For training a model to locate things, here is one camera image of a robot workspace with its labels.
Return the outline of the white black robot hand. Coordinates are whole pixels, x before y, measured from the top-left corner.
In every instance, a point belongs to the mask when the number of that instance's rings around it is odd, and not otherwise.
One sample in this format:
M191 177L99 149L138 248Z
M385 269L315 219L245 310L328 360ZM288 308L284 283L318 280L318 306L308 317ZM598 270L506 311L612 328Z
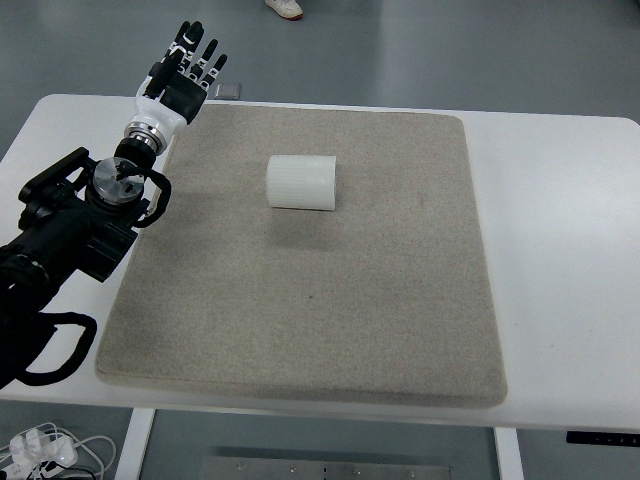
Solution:
M131 118L124 130L125 138L134 138L144 143L170 143L173 137L182 132L195 118L204 101L196 101L195 113L190 114L188 120L184 110L184 101L178 106L167 106L157 98L166 88L173 75L179 69L185 74L193 55L204 35L201 23L184 21L180 26L174 40L168 47L161 62L157 62L141 83L135 96L135 115ZM189 71L188 78L192 81L199 80L213 55L218 40L211 40L206 46L201 57L194 63ZM227 62L227 55L222 54L200 81L202 89L209 89L215 82L220 71Z

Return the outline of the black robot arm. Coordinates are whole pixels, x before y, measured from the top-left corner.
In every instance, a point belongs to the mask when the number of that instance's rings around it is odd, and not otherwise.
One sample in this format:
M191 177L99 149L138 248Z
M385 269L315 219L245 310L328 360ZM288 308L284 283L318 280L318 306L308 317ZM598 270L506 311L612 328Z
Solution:
M166 211L172 186L154 164L195 119L227 61L212 57L198 21L184 22L135 97L113 156L79 147L29 180L18 198L20 234L1 248L1 384L47 386L75 373L97 334L92 317L45 307L77 271L103 282L139 230Z

